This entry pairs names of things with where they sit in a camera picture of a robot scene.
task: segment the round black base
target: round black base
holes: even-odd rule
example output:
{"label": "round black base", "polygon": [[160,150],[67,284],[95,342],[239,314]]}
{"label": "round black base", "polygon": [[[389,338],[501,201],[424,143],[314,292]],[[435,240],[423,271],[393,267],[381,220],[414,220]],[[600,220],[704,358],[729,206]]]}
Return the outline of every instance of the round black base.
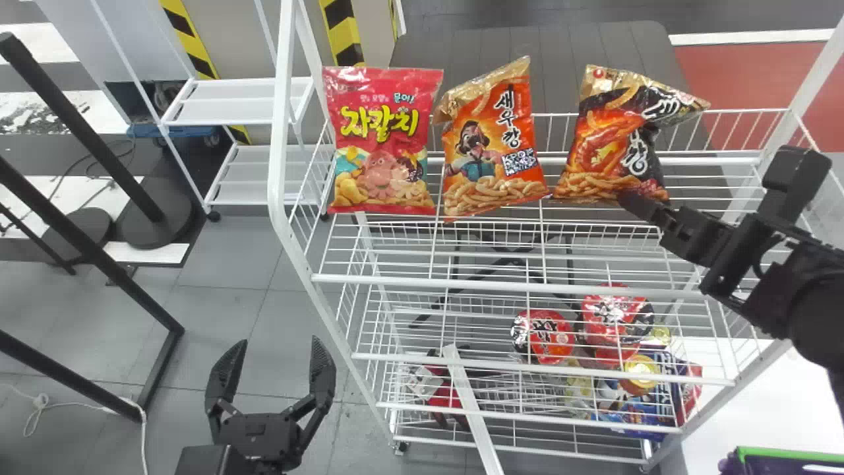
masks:
{"label": "round black base", "polygon": [[117,224],[123,239],[138,249],[155,249],[176,241],[191,226],[193,204],[173,182],[165,178],[148,177],[141,183],[165,218],[152,222],[135,205],[129,202],[122,219]]}
{"label": "round black base", "polygon": [[[100,208],[76,210],[68,215],[68,219],[73,221],[73,224],[87,234],[98,246],[103,247],[108,242],[112,230],[111,216],[108,216],[108,213]],[[56,254],[61,256],[70,265],[76,265],[85,261],[85,256],[71,243],[65,241],[64,237],[53,228],[47,229],[44,235],[41,236],[41,240],[56,251]]]}

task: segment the tiled floor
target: tiled floor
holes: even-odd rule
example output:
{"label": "tiled floor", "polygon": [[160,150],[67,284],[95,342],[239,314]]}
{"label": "tiled floor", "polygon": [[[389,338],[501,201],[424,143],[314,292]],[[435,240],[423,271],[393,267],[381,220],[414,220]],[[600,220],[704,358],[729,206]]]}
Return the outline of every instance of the tiled floor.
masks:
{"label": "tiled floor", "polygon": [[[210,442],[202,390],[211,365],[241,338],[249,339],[249,347],[235,399],[240,409],[281,411],[305,394],[308,336],[331,342],[281,254],[267,218],[226,216],[205,227],[184,269],[141,269],[135,275],[187,328],[149,413],[151,474],[172,474],[182,447]],[[119,396],[137,395],[164,330],[120,289],[105,287],[97,269],[79,270],[67,276],[43,264],[0,262],[0,328]],[[337,302],[339,295],[327,298]],[[347,382],[342,360],[335,359],[342,391],[293,473],[483,472],[474,450],[416,444],[395,456],[356,384]],[[25,439],[21,431],[31,403],[2,383],[29,394],[45,392],[54,402],[85,399],[0,357],[3,475],[140,473],[138,425],[85,407],[61,407],[45,412],[35,435]],[[636,472],[633,466],[577,459],[500,458],[508,473]]]}

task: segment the white cable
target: white cable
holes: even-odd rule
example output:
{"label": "white cable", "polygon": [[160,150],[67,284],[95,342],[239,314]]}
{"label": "white cable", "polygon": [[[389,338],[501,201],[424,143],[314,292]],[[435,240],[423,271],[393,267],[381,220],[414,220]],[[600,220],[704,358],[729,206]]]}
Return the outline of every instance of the white cable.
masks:
{"label": "white cable", "polygon": [[143,475],[149,475],[149,472],[147,471],[147,413],[137,402],[129,399],[128,397],[121,397],[121,399],[132,406],[135,406],[135,408],[138,409],[138,412],[141,413],[141,464],[143,467]]}
{"label": "white cable", "polygon": [[[30,414],[28,418],[26,418],[26,423],[24,424],[24,437],[30,437],[32,434],[35,433],[35,430],[38,429],[38,422],[41,420],[41,414],[46,411],[47,409],[53,409],[56,407],[65,407],[65,406],[82,406],[87,407],[89,409],[94,409],[95,411],[102,411],[107,414],[116,414],[116,412],[112,411],[108,407],[97,407],[91,406],[90,404],[85,404],[84,402],[60,402],[58,404],[50,404],[50,397],[46,393],[39,393],[38,396],[30,396],[25,392],[19,390],[18,388],[12,386],[9,383],[0,383],[0,386],[7,386],[12,391],[17,393],[19,396],[25,397],[32,401],[32,405],[35,407],[35,410]],[[143,475],[149,475],[149,470],[147,468],[147,413],[144,409],[137,404],[137,402],[129,399],[128,397],[121,397],[126,403],[138,409],[138,412],[141,413],[141,464],[143,467]],[[27,431],[30,427],[30,423],[32,423],[32,430]]]}

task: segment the yellow black striped pillar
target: yellow black striped pillar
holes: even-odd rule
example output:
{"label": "yellow black striped pillar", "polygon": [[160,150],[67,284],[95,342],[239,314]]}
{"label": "yellow black striped pillar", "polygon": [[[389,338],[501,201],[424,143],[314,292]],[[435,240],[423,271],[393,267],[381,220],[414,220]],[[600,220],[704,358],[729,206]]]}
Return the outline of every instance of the yellow black striped pillar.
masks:
{"label": "yellow black striped pillar", "polygon": [[387,7],[390,8],[390,25],[392,26],[392,40],[398,39],[398,22],[396,21],[396,0],[387,0]]}
{"label": "yellow black striped pillar", "polygon": [[352,0],[319,0],[331,55],[338,66],[365,66]]}
{"label": "yellow black striped pillar", "polygon": [[[217,74],[217,69],[214,68],[214,63],[211,62],[208,50],[205,49],[205,45],[199,39],[199,34],[193,26],[191,17],[187,16],[185,5],[181,0],[159,0],[159,3],[176,31],[176,37],[179,38],[179,42],[185,48],[187,57],[190,58],[193,67],[197,70],[198,77],[200,79],[219,79],[219,74]],[[230,125],[229,131],[238,142],[250,143],[246,127]]]}

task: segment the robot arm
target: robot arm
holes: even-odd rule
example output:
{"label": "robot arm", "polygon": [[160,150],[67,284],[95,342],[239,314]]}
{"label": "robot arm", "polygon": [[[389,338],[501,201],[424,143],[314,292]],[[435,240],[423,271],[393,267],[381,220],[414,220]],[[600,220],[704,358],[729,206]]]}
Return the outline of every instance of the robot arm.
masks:
{"label": "robot arm", "polygon": [[[334,401],[337,367],[331,355],[314,336],[309,394],[282,412],[252,414],[233,404],[245,357],[246,340],[241,340],[212,367],[205,412],[214,444],[182,450],[176,475],[282,473],[301,464]],[[307,425],[300,427],[298,422],[309,413]]]}
{"label": "robot arm", "polygon": [[[790,339],[801,355],[826,368],[844,418],[844,251],[794,224],[830,166],[829,158],[812,150],[781,147],[762,179],[765,198],[736,226],[685,206],[673,210],[633,191],[620,194],[619,204],[662,229],[660,245],[668,251],[709,268],[702,293],[765,333]],[[762,256],[779,242],[792,252],[763,272]],[[759,282],[742,299],[735,292],[751,269]]]}

